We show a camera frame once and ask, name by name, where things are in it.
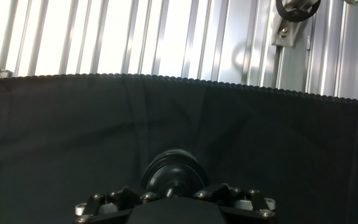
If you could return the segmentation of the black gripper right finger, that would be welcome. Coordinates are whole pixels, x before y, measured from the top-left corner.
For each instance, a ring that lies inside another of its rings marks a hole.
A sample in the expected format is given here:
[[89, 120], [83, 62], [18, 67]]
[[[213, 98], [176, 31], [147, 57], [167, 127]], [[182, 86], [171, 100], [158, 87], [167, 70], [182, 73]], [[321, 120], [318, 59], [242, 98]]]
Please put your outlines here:
[[194, 193], [193, 198], [217, 206], [226, 223], [276, 223], [275, 200], [256, 189], [213, 184]]

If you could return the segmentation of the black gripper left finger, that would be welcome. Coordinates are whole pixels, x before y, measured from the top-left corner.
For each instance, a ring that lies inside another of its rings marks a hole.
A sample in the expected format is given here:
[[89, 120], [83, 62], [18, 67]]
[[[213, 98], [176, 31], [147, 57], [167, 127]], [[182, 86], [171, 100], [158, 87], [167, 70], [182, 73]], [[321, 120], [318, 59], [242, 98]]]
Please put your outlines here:
[[96, 219], [102, 222], [118, 221], [136, 206], [158, 199], [158, 194], [140, 187], [123, 187], [108, 194], [93, 194], [85, 203], [75, 206], [74, 223], [96, 223]]

